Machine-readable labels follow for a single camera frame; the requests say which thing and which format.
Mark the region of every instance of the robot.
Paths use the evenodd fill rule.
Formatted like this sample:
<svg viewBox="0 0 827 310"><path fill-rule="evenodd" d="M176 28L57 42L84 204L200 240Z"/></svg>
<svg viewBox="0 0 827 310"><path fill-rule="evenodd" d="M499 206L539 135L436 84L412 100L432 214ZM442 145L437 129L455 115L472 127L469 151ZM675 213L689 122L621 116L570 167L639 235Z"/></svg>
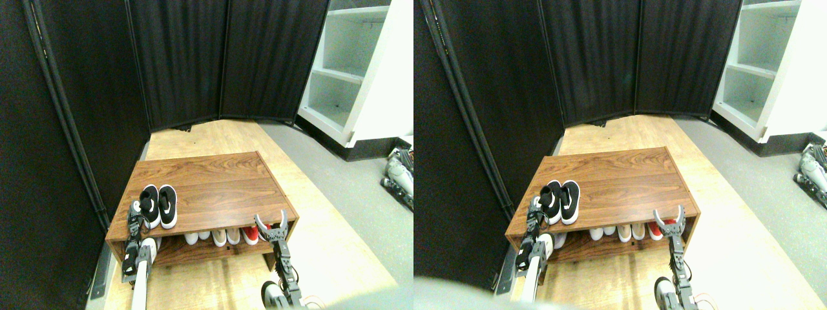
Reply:
<svg viewBox="0 0 827 310"><path fill-rule="evenodd" d="M387 177L380 181L395 197L401 198L411 209L414 208L414 159L412 151L394 149L385 166Z"/></svg>
<svg viewBox="0 0 827 310"><path fill-rule="evenodd" d="M827 156L823 145L808 145L801 160L798 162L799 173L793 179L802 186L807 193L814 195L819 203L827 208Z"/></svg>

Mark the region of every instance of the shelf compartment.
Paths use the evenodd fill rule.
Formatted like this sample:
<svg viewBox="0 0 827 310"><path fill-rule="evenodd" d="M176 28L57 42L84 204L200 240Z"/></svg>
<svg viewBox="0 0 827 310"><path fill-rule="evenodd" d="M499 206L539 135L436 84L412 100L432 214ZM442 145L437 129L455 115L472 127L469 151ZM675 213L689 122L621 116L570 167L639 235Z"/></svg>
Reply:
<svg viewBox="0 0 827 310"><path fill-rule="evenodd" d="M771 88L772 79L727 68L723 104L738 112L736 116L746 117L747 123L756 126Z"/></svg>
<svg viewBox="0 0 827 310"><path fill-rule="evenodd" d="M330 11L325 22L322 67L365 76L387 13L388 7Z"/></svg>
<svg viewBox="0 0 827 310"><path fill-rule="evenodd" d="M342 71L342 70L335 70L335 69L324 69L324 68L316 68L313 69L313 72L316 74L326 75L328 77L334 79L340 79L342 81L348 83L354 83L361 85L362 81L364 81L364 77L355 74L349 74L349 71Z"/></svg>
<svg viewBox="0 0 827 310"><path fill-rule="evenodd" d="M315 116L335 124L342 131L353 109L360 84L313 71L310 79L308 105L304 107Z"/></svg>
<svg viewBox="0 0 827 310"><path fill-rule="evenodd" d="M766 79L775 79L776 72L764 69L762 64L728 64L727 68L738 70L747 74L755 74Z"/></svg>
<svg viewBox="0 0 827 310"><path fill-rule="evenodd" d="M801 1L785 1L744 6L739 26L738 63L778 71L800 4Z"/></svg>

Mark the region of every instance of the wooden shoe rack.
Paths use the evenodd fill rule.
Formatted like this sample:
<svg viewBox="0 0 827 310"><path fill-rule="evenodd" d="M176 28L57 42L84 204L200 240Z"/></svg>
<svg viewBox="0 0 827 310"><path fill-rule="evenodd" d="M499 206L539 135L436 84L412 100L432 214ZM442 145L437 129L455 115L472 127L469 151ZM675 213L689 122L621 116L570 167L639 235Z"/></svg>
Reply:
<svg viewBox="0 0 827 310"><path fill-rule="evenodd" d="M683 205L686 229L682 239L690 244L700 218L700 210L689 192L675 160L666 147L642 150L549 156L537 169L517 212L505 233L514 249L518 249L526 229L526 212L540 188L556 179L562 184L575 180L580 185L579 216L571 225L558 222L544 232L568 232L563 247L552 252L550 262L590 260L640 250L668 249L666 238L653 241L648 231L641 241L634 238L621 242L618 232L591 240L589 229L624 224L654 222L652 210L662 219L676 218L677 206Z"/></svg>
<svg viewBox="0 0 827 310"><path fill-rule="evenodd" d="M144 237L162 237L153 266L217 260L234 255L261 254L267 267L275 267L270 243L259 240L247 245L244 237L237 245L217 247L210 236L188 245L184 234L254 225L258 214L264 223L281 222L281 210L287 211L289 231L299 215L290 204L258 152L189 157L172 160L139 161L118 204L106 235L112 253L121 262L127 233L127 210L147 184L160 187L170 184L178 195L178 222L171 229L160 225Z"/></svg>

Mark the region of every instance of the black shoe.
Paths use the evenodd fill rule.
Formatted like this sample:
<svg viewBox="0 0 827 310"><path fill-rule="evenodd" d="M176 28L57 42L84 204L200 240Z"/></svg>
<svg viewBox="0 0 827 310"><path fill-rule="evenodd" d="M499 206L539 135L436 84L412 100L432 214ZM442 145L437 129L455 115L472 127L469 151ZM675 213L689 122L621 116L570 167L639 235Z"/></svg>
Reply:
<svg viewBox="0 0 827 310"><path fill-rule="evenodd" d="M580 185L577 182L568 180L562 185L560 204L562 205L563 224L571 225L577 220L578 203L580 202Z"/></svg>
<svg viewBox="0 0 827 310"><path fill-rule="evenodd" d="M138 197L141 202L141 215L146 217L146 226L155 228L160 223L160 212L158 208L158 188L155 185L146 185Z"/></svg>
<svg viewBox="0 0 827 310"><path fill-rule="evenodd" d="M534 203L540 206L546 216L546 223L552 225L560 221L560 182L552 180L540 189L540 196L534 198Z"/></svg>
<svg viewBox="0 0 827 310"><path fill-rule="evenodd" d="M160 226L170 229L178 222L178 195L172 185L164 184L158 189L158 206L160 207Z"/></svg>

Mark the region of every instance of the black room divider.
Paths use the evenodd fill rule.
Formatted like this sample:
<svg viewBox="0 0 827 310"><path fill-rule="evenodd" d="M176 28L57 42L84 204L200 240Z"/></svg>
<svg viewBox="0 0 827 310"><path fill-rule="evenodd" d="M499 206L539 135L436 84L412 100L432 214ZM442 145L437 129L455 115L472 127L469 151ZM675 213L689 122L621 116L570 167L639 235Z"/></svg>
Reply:
<svg viewBox="0 0 827 310"><path fill-rule="evenodd" d="M292 122L327 15L327 1L232 1L221 117Z"/></svg>

